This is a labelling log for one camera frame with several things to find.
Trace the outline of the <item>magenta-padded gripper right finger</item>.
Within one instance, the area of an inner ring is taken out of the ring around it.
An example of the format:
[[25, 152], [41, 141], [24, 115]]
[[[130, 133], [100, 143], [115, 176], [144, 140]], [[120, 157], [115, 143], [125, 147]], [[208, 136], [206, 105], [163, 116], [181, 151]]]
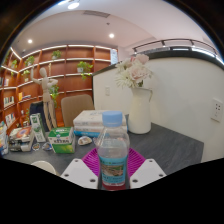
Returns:
[[143, 187], [166, 176], [154, 159], [145, 159], [134, 149], [129, 149], [127, 174], [131, 189]]

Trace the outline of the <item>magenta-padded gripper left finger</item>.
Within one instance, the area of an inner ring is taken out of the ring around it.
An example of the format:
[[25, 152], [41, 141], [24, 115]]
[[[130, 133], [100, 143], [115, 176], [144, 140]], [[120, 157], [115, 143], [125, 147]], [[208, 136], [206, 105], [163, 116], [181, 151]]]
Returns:
[[97, 150], [92, 149], [82, 159], [73, 159], [61, 177], [81, 187], [97, 189], [99, 174], [100, 163]]

